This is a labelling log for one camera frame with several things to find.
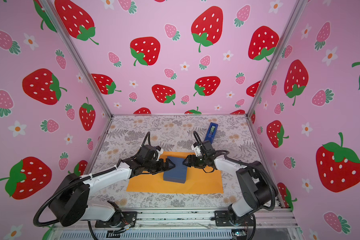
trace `strawberry wallpaper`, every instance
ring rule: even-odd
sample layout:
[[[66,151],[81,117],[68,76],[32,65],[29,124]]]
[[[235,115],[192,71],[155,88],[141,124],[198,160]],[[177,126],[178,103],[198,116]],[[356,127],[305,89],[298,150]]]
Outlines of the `strawberry wallpaper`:
[[[252,121],[304,239],[360,239],[360,1],[307,3]]]
[[[84,172],[102,115],[39,2],[0,1],[0,239],[45,239],[33,216],[69,172]]]
[[[248,111],[295,2],[54,5],[114,114],[229,114]]]

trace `dark blue box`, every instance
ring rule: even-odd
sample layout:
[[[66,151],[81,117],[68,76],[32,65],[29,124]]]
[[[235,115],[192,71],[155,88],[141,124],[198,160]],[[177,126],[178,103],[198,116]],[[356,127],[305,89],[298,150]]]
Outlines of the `dark blue box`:
[[[185,183],[187,179],[187,166],[183,165],[183,158],[180,157],[167,157],[175,164],[175,168],[164,172],[164,181]]]

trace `black mounting plate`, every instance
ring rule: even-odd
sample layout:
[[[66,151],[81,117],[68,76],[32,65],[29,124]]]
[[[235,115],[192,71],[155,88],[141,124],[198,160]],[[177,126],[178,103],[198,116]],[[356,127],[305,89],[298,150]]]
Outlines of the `black mounting plate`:
[[[124,215],[125,221],[127,223],[133,222],[134,224],[131,227],[135,227],[136,218],[137,218],[137,212],[122,212],[122,213]],[[117,225],[116,227],[120,228],[120,227],[124,227],[126,225],[127,224],[125,224],[124,222],[121,221],[119,223],[119,225]],[[103,228],[103,227],[114,227],[114,226],[110,226],[109,223],[98,220],[98,221],[96,221],[95,227],[96,228]]]
[[[242,224],[233,225],[228,219],[228,211],[215,211],[215,223],[217,227],[239,227],[239,226],[253,226],[254,222],[251,216],[245,216]]]

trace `orange paper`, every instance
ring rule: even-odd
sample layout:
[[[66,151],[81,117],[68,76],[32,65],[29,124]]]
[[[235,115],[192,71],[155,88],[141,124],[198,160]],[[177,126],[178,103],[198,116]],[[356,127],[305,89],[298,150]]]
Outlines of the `orange paper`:
[[[167,156],[186,158],[192,154],[189,152],[164,152],[160,158]],[[205,173],[202,169],[189,167],[187,169],[187,180],[185,183],[168,182],[163,180],[163,172],[150,175],[142,174],[129,180],[127,192],[154,192],[166,194],[213,194],[223,193],[221,172],[215,170],[212,173]]]

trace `floral tablecloth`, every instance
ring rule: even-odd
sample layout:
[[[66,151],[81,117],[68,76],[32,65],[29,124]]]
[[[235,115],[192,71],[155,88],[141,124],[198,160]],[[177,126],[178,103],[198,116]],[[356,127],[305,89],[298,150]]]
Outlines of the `floral tablecloth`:
[[[115,116],[92,172],[109,168],[136,154],[147,131],[151,144],[164,151],[192,152],[193,131],[202,140],[210,122],[219,124],[213,142],[215,149],[230,151],[230,157],[244,162],[260,161],[244,116],[239,115],[151,115]],[[113,201],[126,207],[227,207],[241,196],[236,176],[221,172],[223,194],[158,194],[126,192],[129,180],[119,181],[90,197]]]

